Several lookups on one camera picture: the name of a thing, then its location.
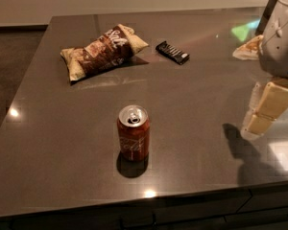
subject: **glossy table surface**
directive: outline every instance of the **glossy table surface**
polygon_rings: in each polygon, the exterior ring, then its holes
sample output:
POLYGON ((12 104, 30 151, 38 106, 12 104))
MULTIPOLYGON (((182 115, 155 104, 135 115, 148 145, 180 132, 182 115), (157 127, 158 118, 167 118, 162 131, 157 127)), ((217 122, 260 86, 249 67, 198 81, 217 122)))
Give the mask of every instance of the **glossy table surface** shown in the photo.
POLYGON ((53 17, 0 128, 0 216, 288 181, 288 111, 258 140, 238 131, 255 82, 269 76, 258 61, 231 54, 254 36, 262 13, 53 17), (86 46, 118 23, 150 47, 70 85, 60 50, 86 46), (158 55, 163 40, 190 60, 179 66, 158 55), (149 161, 135 168, 119 156, 115 123, 128 104, 151 119, 149 161))

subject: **snack bag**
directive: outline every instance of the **snack bag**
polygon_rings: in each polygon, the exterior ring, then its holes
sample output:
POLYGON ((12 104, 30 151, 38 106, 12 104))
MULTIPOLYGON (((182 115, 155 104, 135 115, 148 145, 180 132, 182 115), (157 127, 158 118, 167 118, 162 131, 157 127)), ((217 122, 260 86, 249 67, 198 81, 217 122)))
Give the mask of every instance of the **snack bag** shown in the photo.
POLYGON ((118 24, 84 48, 63 49, 70 81, 102 73, 139 53, 148 44, 130 27, 118 24))

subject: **can tab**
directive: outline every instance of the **can tab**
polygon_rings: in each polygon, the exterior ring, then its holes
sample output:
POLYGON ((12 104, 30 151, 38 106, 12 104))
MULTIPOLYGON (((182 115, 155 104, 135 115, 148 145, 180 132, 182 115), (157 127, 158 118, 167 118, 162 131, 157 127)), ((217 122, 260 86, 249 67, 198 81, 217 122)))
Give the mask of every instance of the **can tab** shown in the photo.
POLYGON ((130 118, 128 119, 128 123, 133 125, 133 124, 138 124, 140 123, 140 118, 137 114, 131 113, 130 118))

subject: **can lid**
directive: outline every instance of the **can lid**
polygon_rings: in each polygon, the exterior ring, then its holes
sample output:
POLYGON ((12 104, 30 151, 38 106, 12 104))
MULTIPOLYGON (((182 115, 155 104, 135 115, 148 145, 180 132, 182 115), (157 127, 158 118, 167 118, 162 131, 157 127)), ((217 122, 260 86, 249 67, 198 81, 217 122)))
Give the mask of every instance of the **can lid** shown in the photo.
POLYGON ((148 119, 146 110, 139 105, 128 105, 118 115, 120 122, 126 127, 139 127, 148 119))

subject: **dark table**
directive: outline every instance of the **dark table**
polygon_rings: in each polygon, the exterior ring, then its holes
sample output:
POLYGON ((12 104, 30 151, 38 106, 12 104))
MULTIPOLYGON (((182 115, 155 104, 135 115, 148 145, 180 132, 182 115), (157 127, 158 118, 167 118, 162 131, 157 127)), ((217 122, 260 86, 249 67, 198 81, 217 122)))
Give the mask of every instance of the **dark table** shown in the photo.
POLYGON ((231 54, 254 36, 251 22, 262 13, 53 17, 0 128, 0 217, 288 183, 288 111, 256 141, 238 131, 255 82, 269 76, 258 61, 231 54), (118 23, 150 47, 122 67, 70 85, 60 50, 86 46, 118 23), (163 40, 190 60, 179 66, 158 55, 163 40), (143 106, 151 118, 149 162, 133 178, 119 157, 115 123, 128 104, 143 106))

